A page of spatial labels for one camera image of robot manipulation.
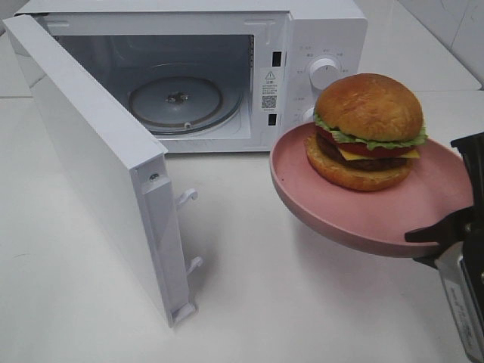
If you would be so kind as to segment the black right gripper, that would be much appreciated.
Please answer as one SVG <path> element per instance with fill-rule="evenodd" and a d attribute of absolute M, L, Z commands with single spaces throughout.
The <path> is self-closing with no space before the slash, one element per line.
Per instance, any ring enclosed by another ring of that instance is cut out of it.
<path fill-rule="evenodd" d="M 473 207 L 469 206 L 450 213 L 434 225 L 405 233 L 405 240 L 411 243 L 437 242 L 448 247 L 428 256 L 413 260 L 434 268 L 450 268 L 460 252 L 457 242 L 464 243 L 464 261 L 470 280 L 477 287 L 483 287 L 483 133 L 464 138 L 459 146 L 469 175 Z"/>

